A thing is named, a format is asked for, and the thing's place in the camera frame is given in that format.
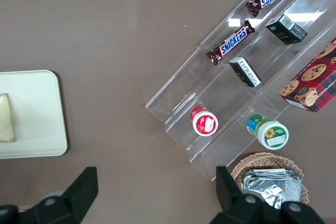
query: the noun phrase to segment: brown table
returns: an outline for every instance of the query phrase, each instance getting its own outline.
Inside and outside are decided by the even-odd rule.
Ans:
[[[215,183],[144,105],[241,0],[0,0],[0,71],[49,69],[60,80],[69,148],[0,160],[0,204],[36,204],[97,166],[83,223],[209,223]],[[304,172],[310,206],[336,222],[334,111],[288,109],[275,153]],[[243,156],[265,151],[255,142]]]

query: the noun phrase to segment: acrylic shelf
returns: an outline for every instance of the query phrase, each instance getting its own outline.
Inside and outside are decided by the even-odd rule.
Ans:
[[[255,140],[246,130],[248,118],[258,113],[271,120],[279,117],[289,104],[278,92],[314,57],[311,48],[322,49],[336,36],[334,33],[332,37],[330,28],[334,27],[330,22],[335,21],[335,0],[279,0],[254,19],[247,1],[243,0],[202,41],[146,105],[165,124],[167,134],[186,149],[189,161],[211,180],[216,176],[216,166],[228,166]],[[266,22],[282,13],[308,33],[302,42],[285,45],[265,27]],[[206,53],[246,19],[257,28],[256,32],[219,65],[213,65]],[[236,56],[245,57],[253,66],[261,78],[260,85],[246,87],[236,76],[228,65]],[[218,130],[212,136],[199,136],[193,129],[190,112],[198,105],[218,118]]]

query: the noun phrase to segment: white tray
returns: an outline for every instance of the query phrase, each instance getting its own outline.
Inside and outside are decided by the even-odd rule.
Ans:
[[[2,72],[14,143],[0,143],[0,158],[59,156],[67,149],[57,76],[49,70]]]

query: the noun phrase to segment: foil packet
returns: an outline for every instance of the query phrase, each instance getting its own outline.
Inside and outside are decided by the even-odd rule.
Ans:
[[[276,209],[285,201],[300,202],[302,178],[292,169],[256,169],[242,176],[241,188],[255,191]]]

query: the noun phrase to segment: cookie box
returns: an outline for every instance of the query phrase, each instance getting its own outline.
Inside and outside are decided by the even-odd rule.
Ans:
[[[281,91],[291,105],[319,111],[336,94],[336,38],[334,38]]]

